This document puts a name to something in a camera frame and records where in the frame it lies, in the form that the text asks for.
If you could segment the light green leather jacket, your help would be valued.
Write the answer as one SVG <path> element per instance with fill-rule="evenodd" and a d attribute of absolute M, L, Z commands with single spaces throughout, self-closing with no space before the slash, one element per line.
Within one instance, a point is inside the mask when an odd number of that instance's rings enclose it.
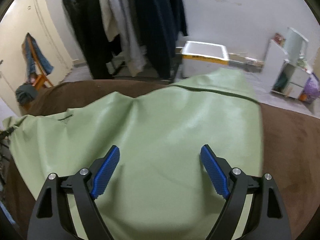
<path fill-rule="evenodd" d="M 50 173 L 75 174 L 111 146 L 120 161 L 97 207 L 115 239 L 205 239 L 225 203 L 200 162 L 209 145 L 259 176 L 260 106 L 240 70 L 220 68 L 149 94 L 114 92 L 82 108 L 4 120 L 10 151 L 34 197 Z"/>

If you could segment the brown bed blanket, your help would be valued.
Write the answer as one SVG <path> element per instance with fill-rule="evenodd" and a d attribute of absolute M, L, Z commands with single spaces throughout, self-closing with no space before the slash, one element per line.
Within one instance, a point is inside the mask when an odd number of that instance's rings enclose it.
<path fill-rule="evenodd" d="M 165 87 L 168 86 L 120 80 L 65 83 L 42 92 L 28 115 L 50 116 L 88 106 L 114 92 L 137 98 Z M 289 215 L 292 236 L 298 237 L 319 207 L 319 120 L 266 104 L 259 106 L 263 133 L 262 173 L 275 177 Z M 36 197 L 17 165 L 16 173 L 14 195 L 28 196 L 18 208 L 30 212 Z"/>

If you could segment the dark green garment on chair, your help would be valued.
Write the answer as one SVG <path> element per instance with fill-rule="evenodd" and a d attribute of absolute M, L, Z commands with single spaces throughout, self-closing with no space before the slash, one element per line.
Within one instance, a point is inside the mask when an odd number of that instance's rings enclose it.
<path fill-rule="evenodd" d="M 38 95 L 38 91 L 29 83 L 24 83 L 15 91 L 17 102 L 23 106 L 32 102 Z"/>

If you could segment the orange wooden chair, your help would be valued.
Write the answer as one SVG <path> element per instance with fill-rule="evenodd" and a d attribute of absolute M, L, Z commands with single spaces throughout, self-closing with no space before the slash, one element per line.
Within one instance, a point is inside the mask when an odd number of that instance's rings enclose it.
<path fill-rule="evenodd" d="M 49 80 L 48 75 L 45 75 L 40 63 L 36 60 L 36 74 L 31 74 L 30 79 L 27 74 L 27 83 L 35 87 L 36 90 L 40 88 L 53 87 L 52 81 Z"/>

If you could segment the white small cabinet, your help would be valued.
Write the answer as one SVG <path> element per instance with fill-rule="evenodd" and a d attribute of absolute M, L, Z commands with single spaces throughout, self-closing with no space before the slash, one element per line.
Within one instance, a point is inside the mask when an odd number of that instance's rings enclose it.
<path fill-rule="evenodd" d="M 310 75 L 307 68 L 292 65 L 287 52 L 275 40 L 270 40 L 260 76 L 266 92 L 298 99 Z"/>

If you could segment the white foam box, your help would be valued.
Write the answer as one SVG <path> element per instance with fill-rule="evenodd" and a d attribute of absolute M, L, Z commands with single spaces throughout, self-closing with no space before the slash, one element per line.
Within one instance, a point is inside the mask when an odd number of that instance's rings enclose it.
<path fill-rule="evenodd" d="M 181 55 L 183 77 L 208 74 L 229 64 L 227 49 L 220 44 L 187 41 Z"/>

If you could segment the purple bag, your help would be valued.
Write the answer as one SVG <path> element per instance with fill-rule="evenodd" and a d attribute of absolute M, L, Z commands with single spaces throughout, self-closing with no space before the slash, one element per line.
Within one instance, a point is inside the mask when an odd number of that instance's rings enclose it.
<path fill-rule="evenodd" d="M 299 100 L 312 104 L 319 97 L 319 78 L 312 73 L 308 78 L 305 87 L 299 96 Z"/>

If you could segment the grey hanging garment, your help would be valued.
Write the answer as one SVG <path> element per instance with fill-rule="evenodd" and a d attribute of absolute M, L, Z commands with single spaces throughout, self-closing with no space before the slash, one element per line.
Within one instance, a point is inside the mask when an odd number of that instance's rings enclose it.
<path fill-rule="evenodd" d="M 129 0 L 109 0 L 120 35 L 125 63 L 132 77 L 146 65 L 145 49 L 140 46 L 133 26 Z"/>

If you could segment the blue jeans on chair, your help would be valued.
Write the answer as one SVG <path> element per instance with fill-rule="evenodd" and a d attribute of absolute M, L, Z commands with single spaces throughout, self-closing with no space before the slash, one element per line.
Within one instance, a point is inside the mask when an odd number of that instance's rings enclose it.
<path fill-rule="evenodd" d="M 31 74 L 36 74 L 36 60 L 40 63 L 45 75 L 49 75 L 52 73 L 54 67 L 43 55 L 35 38 L 33 38 L 30 33 L 26 34 L 22 45 L 24 57 L 26 59 L 27 74 L 29 79 Z"/>

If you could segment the cream hanging garment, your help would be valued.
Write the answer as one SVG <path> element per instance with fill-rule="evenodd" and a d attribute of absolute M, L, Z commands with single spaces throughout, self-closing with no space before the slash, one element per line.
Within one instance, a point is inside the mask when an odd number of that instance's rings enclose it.
<path fill-rule="evenodd" d="M 99 0 L 99 3 L 104 31 L 108 41 L 112 42 L 114 38 L 119 34 L 116 19 L 114 18 L 109 0 Z"/>

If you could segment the dark navy hanging coat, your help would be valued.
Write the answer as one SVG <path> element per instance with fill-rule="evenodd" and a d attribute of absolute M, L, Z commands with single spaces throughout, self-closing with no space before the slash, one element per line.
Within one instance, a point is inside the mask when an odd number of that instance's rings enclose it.
<path fill-rule="evenodd" d="M 160 78 L 169 79 L 179 33 L 188 36 L 183 0 L 129 0 L 139 42 Z"/>

